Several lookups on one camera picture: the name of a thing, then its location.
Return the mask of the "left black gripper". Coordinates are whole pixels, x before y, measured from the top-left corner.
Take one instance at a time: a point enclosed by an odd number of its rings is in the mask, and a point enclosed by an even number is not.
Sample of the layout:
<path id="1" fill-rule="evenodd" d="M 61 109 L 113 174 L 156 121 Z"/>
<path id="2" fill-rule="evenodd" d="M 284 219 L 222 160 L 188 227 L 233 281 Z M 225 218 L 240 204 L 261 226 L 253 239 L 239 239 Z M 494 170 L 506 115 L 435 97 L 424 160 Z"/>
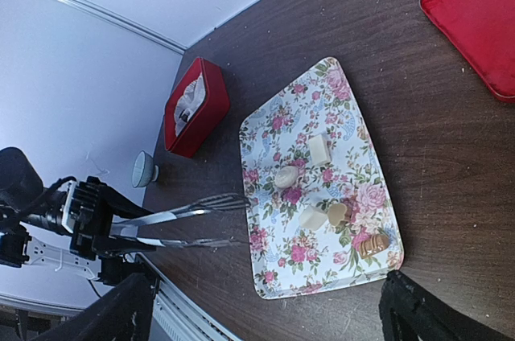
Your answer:
<path id="1" fill-rule="evenodd" d="M 127 253 L 154 252 L 156 247 L 133 239 L 111 237 L 114 216 L 136 219 L 151 214 L 127 199 L 99 178 L 89 176 L 79 182 L 72 193 L 70 207 L 73 224 L 70 251 L 88 260 L 119 257 Z"/>

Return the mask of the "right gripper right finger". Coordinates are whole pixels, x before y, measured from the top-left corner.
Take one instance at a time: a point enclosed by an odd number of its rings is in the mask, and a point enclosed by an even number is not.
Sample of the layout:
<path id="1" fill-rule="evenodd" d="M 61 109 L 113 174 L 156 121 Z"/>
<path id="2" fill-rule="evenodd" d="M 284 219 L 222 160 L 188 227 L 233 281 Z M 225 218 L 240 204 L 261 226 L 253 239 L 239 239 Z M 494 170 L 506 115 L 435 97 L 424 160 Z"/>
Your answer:
<path id="1" fill-rule="evenodd" d="M 439 300 L 399 270 L 387 273 L 379 302 L 385 340 L 509 340 Z"/>

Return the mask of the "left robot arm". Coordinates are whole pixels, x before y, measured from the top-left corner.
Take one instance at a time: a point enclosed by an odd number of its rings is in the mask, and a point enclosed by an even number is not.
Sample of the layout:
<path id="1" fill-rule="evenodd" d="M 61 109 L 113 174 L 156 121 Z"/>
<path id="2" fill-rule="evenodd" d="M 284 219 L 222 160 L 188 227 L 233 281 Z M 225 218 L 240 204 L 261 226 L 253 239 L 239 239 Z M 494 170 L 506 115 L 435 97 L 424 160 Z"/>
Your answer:
<path id="1" fill-rule="evenodd" d="M 45 187 L 19 148 L 1 151 L 2 265 L 44 266 L 115 286 L 143 271 L 127 254 L 157 247 L 113 233 L 113 218 L 147 213 L 96 177 Z"/>

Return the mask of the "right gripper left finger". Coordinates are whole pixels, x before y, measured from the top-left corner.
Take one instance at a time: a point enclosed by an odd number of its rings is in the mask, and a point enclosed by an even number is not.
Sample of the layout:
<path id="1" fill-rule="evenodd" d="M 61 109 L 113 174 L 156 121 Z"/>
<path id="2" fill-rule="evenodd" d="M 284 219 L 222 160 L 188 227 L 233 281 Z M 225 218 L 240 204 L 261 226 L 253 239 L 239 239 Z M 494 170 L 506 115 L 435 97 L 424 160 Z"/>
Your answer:
<path id="1" fill-rule="evenodd" d="M 149 280 L 134 273 L 77 316 L 38 340 L 148 340 L 154 295 Z"/>

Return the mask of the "tan heart chocolate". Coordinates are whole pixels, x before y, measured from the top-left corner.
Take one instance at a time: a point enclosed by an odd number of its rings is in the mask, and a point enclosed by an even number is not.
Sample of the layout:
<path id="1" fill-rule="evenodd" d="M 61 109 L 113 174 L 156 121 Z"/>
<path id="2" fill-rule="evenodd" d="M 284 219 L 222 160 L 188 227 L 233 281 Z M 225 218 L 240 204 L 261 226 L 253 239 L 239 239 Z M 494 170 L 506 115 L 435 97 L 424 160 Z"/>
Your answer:
<path id="1" fill-rule="evenodd" d="M 328 221 L 333 227 L 345 225 L 352 218 L 352 210 L 344 203 L 334 203 L 328 208 Z"/>

